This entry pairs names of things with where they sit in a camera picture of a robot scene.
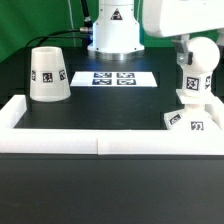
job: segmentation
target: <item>white robot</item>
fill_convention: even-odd
[[[177,90],[183,110],[164,115],[169,130],[214,131],[220,130],[213,116],[205,108],[213,108],[217,98],[211,93],[213,70],[218,65],[220,51],[216,43],[205,37],[190,39],[190,33],[224,27],[221,0],[145,0],[143,27],[156,37],[170,37],[177,51],[177,63],[183,70],[182,89]],[[224,45],[220,30],[218,45]],[[214,116],[219,111],[210,109]]]
[[[144,52],[139,23],[134,18],[134,0],[100,0],[99,17],[93,24],[90,56],[126,60]]]

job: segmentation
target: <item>white mat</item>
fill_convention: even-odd
[[[76,72],[71,86],[157,87],[152,72]]]

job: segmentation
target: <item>black table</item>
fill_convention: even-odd
[[[72,89],[67,101],[36,103],[28,97],[30,49],[21,49],[0,64],[0,104],[3,106],[15,94],[27,95],[29,109],[17,127],[164,129],[162,114],[182,106],[175,94],[181,71],[175,64],[173,49],[146,49],[144,57],[125,63],[91,59],[84,49],[65,48],[63,52],[69,80],[75,71],[152,71],[159,87],[79,87]],[[213,92],[220,98],[224,96],[222,73],[220,64],[213,78]],[[116,98],[117,106],[127,98],[128,103],[114,108],[114,102],[106,103],[111,97]],[[102,111],[97,107],[101,103]],[[62,112],[47,124],[43,118],[32,120],[38,108],[50,112],[51,107],[54,111],[66,108],[62,110],[74,117],[72,124],[66,118],[64,123],[55,124],[54,119]],[[78,122],[77,116],[84,113],[79,116],[84,119],[90,115],[86,107],[91,108],[95,119],[89,116],[87,122]],[[131,113],[124,118],[126,110]],[[115,123],[111,119],[113,113],[119,115]],[[0,223],[222,224],[223,159],[0,154]]]

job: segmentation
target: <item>white foam edge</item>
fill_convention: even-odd
[[[0,110],[0,130],[14,128],[27,110],[25,95],[15,95]]]
[[[5,107],[9,104],[10,109],[16,113],[17,106],[21,103],[26,104],[25,96],[15,96]],[[1,153],[224,155],[222,131],[186,133],[165,130],[53,130],[13,129],[12,126],[0,129]]]

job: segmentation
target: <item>black cable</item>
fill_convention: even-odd
[[[89,9],[86,0],[81,0],[82,11],[84,15],[84,26],[85,27],[93,27],[93,22],[89,15]]]
[[[44,38],[42,38],[42,40],[40,40],[39,43],[37,44],[37,47],[42,45],[48,39],[48,37],[53,37],[53,36],[66,34],[66,33],[75,33],[75,32],[80,32],[80,30],[79,29],[71,29],[71,30],[62,30],[62,31],[57,31],[57,32],[51,33],[51,34],[45,36]]]
[[[84,17],[89,17],[89,9],[86,0],[81,0],[81,5]]]
[[[35,37],[33,38],[32,40],[30,40],[25,47],[29,47],[29,45],[34,42],[35,40],[38,40],[38,39],[44,39],[44,40],[48,40],[48,39],[73,39],[73,38],[79,38],[79,39],[82,39],[83,37],[55,37],[55,36],[40,36],[40,37]]]

